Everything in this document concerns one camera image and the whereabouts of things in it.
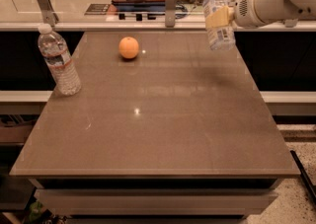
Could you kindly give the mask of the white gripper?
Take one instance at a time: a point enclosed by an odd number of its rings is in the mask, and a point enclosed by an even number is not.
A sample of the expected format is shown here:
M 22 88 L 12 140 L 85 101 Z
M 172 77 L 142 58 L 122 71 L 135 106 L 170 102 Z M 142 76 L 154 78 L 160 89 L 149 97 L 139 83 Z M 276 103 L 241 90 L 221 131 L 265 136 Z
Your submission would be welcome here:
M 265 24 L 256 13 L 255 0 L 234 0 L 232 19 L 237 26 L 243 28 L 261 27 Z M 223 6 L 205 18 L 205 27 L 207 29 L 225 27 L 229 22 L 229 7 Z

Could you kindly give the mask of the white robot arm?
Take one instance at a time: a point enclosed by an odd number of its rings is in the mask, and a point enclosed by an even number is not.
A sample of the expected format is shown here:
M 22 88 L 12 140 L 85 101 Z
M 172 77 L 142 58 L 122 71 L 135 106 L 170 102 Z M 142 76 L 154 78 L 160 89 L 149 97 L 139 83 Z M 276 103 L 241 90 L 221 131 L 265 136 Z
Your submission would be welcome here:
M 228 26 L 232 21 L 239 27 L 261 27 L 277 21 L 298 20 L 316 14 L 316 0 L 235 0 L 234 5 L 211 7 L 203 1 L 207 29 Z

